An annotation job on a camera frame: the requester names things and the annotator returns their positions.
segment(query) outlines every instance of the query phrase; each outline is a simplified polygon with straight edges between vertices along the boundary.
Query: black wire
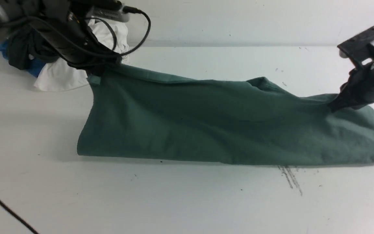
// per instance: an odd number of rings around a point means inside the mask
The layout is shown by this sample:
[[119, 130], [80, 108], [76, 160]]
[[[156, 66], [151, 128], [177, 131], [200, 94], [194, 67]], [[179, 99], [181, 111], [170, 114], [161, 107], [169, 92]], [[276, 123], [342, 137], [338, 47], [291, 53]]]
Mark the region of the black wire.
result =
[[48, 22], [46, 22], [44, 19], [41, 19], [39, 17], [35, 17], [35, 16], [30, 16], [29, 17], [30, 19], [32, 20], [37, 20], [37, 21], [40, 21], [42, 22], [43, 24], [47, 25], [48, 27], [50, 27], [53, 31], [57, 32], [59, 35], [61, 35], [67, 42], [69, 42], [70, 44], [72, 44], [73, 46], [75, 46], [77, 49], [79, 49], [80, 51], [83, 51], [85, 53], [87, 53], [88, 55], [91, 55], [91, 56], [94, 56], [94, 57], [99, 57], [99, 58], [117, 58], [120, 56], [119, 53], [116, 53], [114, 52], [113, 55], [105, 55], [105, 54], [99, 54], [99, 53], [95, 53], [95, 52], [92, 52], [92, 51], [89, 51], [79, 45], [77, 45], [76, 43], [74, 43], [72, 40], [70, 40], [69, 38], [67, 38], [64, 34], [62, 34], [60, 31], [58, 31], [53, 25], [49, 24]]
[[112, 49], [112, 51], [114, 52], [115, 49], [116, 49], [116, 46], [117, 46], [117, 44], [118, 44], [118, 39], [116, 38], [116, 34], [115, 34], [115, 32], [113, 31], [113, 29], [112, 29], [112, 27], [110, 26], [110, 24], [108, 24], [105, 20], [103, 20], [103, 19], [101, 19], [101, 18], [97, 18], [97, 17], [88, 17], [88, 18], [84, 18], [84, 19], [85, 19], [85, 20], [88, 20], [88, 19], [99, 20], [99, 21], [102, 21], [102, 23], [104, 23], [104, 24], [108, 27], [108, 29], [109, 29], [110, 33], [112, 34], [112, 37], [113, 37], [113, 49]]
[[46, 22], [44, 19], [41, 19], [39, 17], [35, 17], [35, 16], [30, 16], [29, 19], [32, 19], [32, 20], [37, 20], [37, 21], [40, 21], [42, 22], [43, 24], [49, 26], [53, 31], [56, 31], [59, 35], [61, 35], [67, 42], [69, 42], [70, 44], [72, 44], [73, 46], [75, 46], [77, 49], [79, 49], [80, 51], [83, 51], [91, 56], [94, 56], [94, 57], [99, 57], [99, 58], [105, 58], [105, 59], [109, 59], [109, 58], [117, 58], [119, 56], [124, 56], [124, 55], [129, 55], [130, 53], [134, 52], [135, 50], [137, 50], [139, 47], [142, 46], [142, 44], [144, 44], [145, 40], [147, 40], [147, 37], [148, 35], [150, 34], [150, 30], [151, 30], [151, 19], [150, 17], [143, 11], [141, 10], [138, 10], [139, 14], [142, 14], [145, 16], [145, 18], [147, 19], [148, 21], [148, 28], [147, 28], [147, 32], [145, 33], [144, 35], [144, 38], [141, 40], [140, 43], [138, 43], [137, 46], [135, 46], [134, 48], [132, 48], [131, 50], [129, 50], [128, 52], [125, 52], [125, 53], [122, 53], [122, 54], [119, 54], [119, 53], [116, 53], [116, 52], [113, 52], [113, 55], [104, 55], [104, 54], [99, 54], [99, 53], [95, 53], [95, 52], [92, 52], [92, 51], [89, 51], [79, 45], [77, 45], [76, 43], [74, 43], [73, 41], [71, 41], [69, 38], [67, 38], [66, 36], [64, 36], [61, 32], [59, 32], [55, 27], [53, 27], [51, 24], [49, 24], [48, 22]]
[[128, 52], [122, 53], [121, 56], [129, 55], [130, 53], [134, 52], [134, 51], [137, 50], [139, 47], [141, 47], [142, 44], [144, 44], [145, 40], [147, 40], [148, 35], [150, 34], [150, 31], [151, 31], [151, 19], [150, 19], [150, 17], [147, 15], [147, 13], [141, 11], [140, 9], [137, 10], [137, 13], [138, 13], [138, 14], [141, 14], [141, 15], [143, 15], [143, 16], [145, 16], [145, 18], [147, 19], [147, 21], [148, 21], [147, 32], [145, 33], [144, 38], [141, 40], [140, 43], [138, 43], [137, 46], [135, 46], [134, 48], [132, 48], [132, 49], [129, 50]]
[[27, 222], [25, 222], [24, 219], [22, 219], [20, 216], [18, 216], [15, 212], [13, 212], [8, 206], [6, 206], [1, 200], [0, 200], [0, 206], [6, 210], [10, 215], [12, 215], [15, 219], [17, 219], [19, 222], [21, 222], [28, 230], [30, 230], [33, 234], [39, 234], [31, 225], [29, 225]]

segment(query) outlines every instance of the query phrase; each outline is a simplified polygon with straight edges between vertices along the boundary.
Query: pile of clothes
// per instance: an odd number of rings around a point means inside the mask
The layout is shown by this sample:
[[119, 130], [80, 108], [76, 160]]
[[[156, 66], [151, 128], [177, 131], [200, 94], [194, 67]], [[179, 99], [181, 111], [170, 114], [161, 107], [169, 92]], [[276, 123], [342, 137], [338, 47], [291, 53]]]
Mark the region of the pile of clothes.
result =
[[[118, 39], [114, 51], [117, 53], [128, 51], [126, 25], [107, 19], [105, 21], [111, 26]], [[100, 43], [112, 49], [113, 36], [105, 24], [92, 19], [89, 27]], [[60, 92], [89, 84], [84, 70], [69, 67], [67, 62], [51, 49], [48, 42], [29, 25], [0, 44], [0, 51], [11, 66], [28, 71], [37, 78], [34, 86], [38, 90]], [[127, 59], [123, 57], [122, 62], [125, 63]]]

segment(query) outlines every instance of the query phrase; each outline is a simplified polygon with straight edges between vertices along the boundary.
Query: blue cloth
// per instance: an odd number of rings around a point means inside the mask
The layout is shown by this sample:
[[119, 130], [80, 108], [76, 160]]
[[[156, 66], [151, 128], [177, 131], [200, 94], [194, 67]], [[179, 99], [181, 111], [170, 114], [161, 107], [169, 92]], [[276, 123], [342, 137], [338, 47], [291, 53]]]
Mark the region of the blue cloth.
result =
[[[2, 52], [3, 54], [3, 57], [8, 60], [8, 54], [7, 54], [7, 49], [8, 49], [8, 41], [5, 41], [3, 43], [0, 44], [0, 51]], [[32, 74], [34, 77], [38, 77], [38, 75], [40, 74], [41, 70], [43, 70], [43, 67], [46, 65], [45, 62], [42, 62], [40, 59], [38, 58], [34, 58], [33, 60], [31, 60], [31, 66], [29, 69], [27, 69], [28, 73]]]

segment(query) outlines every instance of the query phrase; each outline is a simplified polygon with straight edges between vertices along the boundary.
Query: green cloth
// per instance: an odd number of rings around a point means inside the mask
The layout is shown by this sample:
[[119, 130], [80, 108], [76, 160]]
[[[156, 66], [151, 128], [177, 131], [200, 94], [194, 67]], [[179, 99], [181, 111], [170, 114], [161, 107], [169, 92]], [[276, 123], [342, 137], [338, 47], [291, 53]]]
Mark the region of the green cloth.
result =
[[80, 155], [245, 165], [374, 163], [374, 111], [332, 114], [256, 78], [192, 80], [126, 65], [92, 85]]

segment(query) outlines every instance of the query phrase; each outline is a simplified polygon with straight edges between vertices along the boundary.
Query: table surface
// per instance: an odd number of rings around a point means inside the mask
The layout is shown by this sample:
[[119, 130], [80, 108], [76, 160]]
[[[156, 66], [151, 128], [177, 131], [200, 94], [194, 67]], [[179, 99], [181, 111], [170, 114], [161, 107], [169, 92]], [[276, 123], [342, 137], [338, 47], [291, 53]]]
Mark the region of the table surface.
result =
[[[300, 96], [338, 92], [352, 69], [334, 47], [144, 47], [129, 64], [195, 79], [266, 76]], [[0, 55], [0, 198], [42, 234], [374, 234], [374, 165], [283, 173], [78, 156], [90, 88], [36, 92], [33, 82]], [[0, 233], [27, 231], [0, 208]]]

